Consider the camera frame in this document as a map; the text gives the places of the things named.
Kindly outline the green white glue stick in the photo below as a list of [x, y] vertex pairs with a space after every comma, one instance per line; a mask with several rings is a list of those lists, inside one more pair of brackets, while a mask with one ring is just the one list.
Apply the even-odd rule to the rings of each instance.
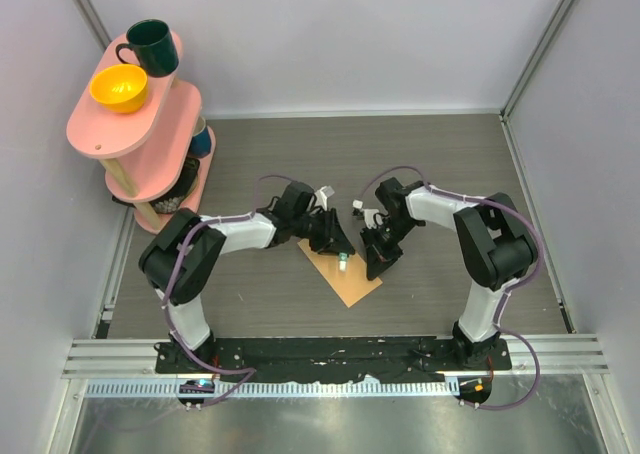
[[349, 259], [349, 255], [347, 253], [340, 253], [339, 254], [339, 271], [340, 272], [345, 272], [347, 269], [347, 262]]

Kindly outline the orange paper envelope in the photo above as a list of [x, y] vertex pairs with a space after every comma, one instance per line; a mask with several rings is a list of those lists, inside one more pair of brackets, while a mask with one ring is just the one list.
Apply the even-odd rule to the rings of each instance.
[[346, 271], [340, 272], [339, 256], [312, 252], [307, 240], [300, 240], [298, 247], [347, 308], [382, 285], [379, 277], [367, 279], [366, 264], [359, 254], [349, 256]]

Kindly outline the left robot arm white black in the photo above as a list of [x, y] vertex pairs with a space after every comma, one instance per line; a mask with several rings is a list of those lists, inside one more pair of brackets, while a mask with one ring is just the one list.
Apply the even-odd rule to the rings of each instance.
[[221, 255], [274, 248], [292, 238], [307, 240], [313, 252], [341, 263], [355, 254], [337, 210], [327, 205], [331, 195], [327, 187], [316, 191], [290, 179], [282, 194], [247, 214], [200, 216], [182, 208], [146, 247], [138, 266], [161, 298], [170, 336], [180, 346], [178, 360], [187, 370], [205, 371], [215, 355], [201, 292]]

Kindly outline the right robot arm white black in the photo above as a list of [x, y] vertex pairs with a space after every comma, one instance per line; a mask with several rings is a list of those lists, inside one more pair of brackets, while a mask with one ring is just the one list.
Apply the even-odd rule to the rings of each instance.
[[360, 236], [369, 280], [401, 258], [400, 243], [413, 228], [431, 223], [456, 233], [471, 287], [452, 328], [451, 354], [460, 367], [477, 367], [497, 346], [511, 292], [538, 264], [535, 229], [504, 193], [466, 196], [422, 181], [404, 186], [392, 177], [380, 183], [375, 196], [383, 211], [365, 208], [360, 199], [352, 203], [353, 214], [365, 222]]

